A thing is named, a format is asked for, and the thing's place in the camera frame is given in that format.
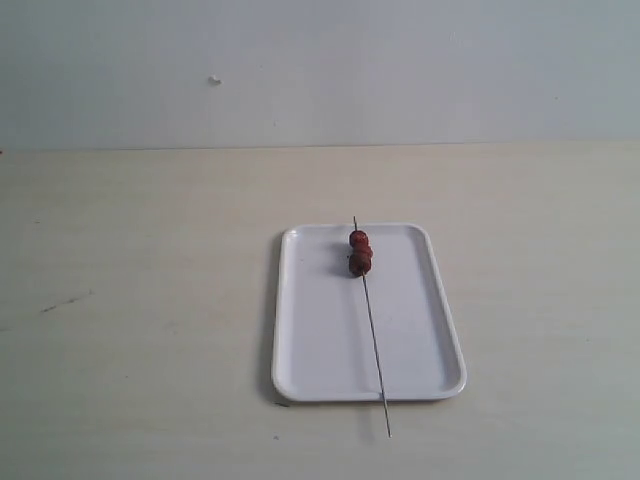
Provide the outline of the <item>white rectangular plastic tray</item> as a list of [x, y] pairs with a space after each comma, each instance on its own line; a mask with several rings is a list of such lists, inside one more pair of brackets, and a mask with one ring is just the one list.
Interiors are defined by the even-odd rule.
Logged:
[[[363, 225], [366, 275], [387, 400], [459, 394], [467, 371], [430, 238], [409, 223]], [[271, 378], [293, 402], [381, 400], [362, 278], [348, 225], [300, 225], [280, 245]]]

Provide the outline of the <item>thin metal skewer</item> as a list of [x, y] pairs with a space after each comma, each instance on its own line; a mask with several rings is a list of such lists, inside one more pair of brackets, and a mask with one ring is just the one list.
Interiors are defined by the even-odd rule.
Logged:
[[381, 391], [381, 399], [382, 399], [382, 405], [383, 405], [384, 416], [385, 416], [385, 425], [386, 425], [387, 438], [388, 439], [392, 439], [393, 438], [393, 434], [392, 434], [392, 429], [391, 429], [389, 407], [388, 407], [387, 395], [386, 395], [386, 391], [385, 391], [385, 385], [384, 385], [384, 379], [383, 379], [383, 373], [382, 373], [382, 367], [381, 367], [381, 361], [380, 361], [380, 355], [379, 355], [379, 347], [378, 347], [377, 335], [376, 335], [376, 330], [375, 330], [375, 324], [374, 324], [374, 320], [373, 320], [371, 299], [370, 299], [370, 293], [369, 293], [369, 287], [368, 287], [368, 281], [367, 281], [366, 273], [362, 273], [361, 274], [361, 278], [362, 278], [362, 283], [363, 283], [363, 288], [364, 288], [364, 295], [365, 295], [366, 306], [367, 306], [367, 314], [368, 314], [370, 331], [371, 331], [372, 342], [373, 342], [373, 349], [374, 349], [374, 356], [375, 356], [376, 368], [377, 368], [377, 373], [378, 373], [379, 387], [380, 387], [380, 391]]

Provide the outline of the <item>dried red fruit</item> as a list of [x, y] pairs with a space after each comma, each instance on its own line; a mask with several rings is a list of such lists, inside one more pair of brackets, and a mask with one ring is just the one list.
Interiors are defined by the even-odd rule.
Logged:
[[362, 277], [372, 267], [372, 256], [364, 251], [354, 251], [348, 259], [348, 269], [352, 276]]
[[357, 243], [353, 247], [353, 252], [358, 255], [366, 256], [369, 259], [373, 258], [373, 250], [369, 244]]
[[363, 230], [353, 230], [349, 235], [349, 244], [352, 248], [356, 248], [357, 246], [368, 246], [369, 238], [368, 235]]

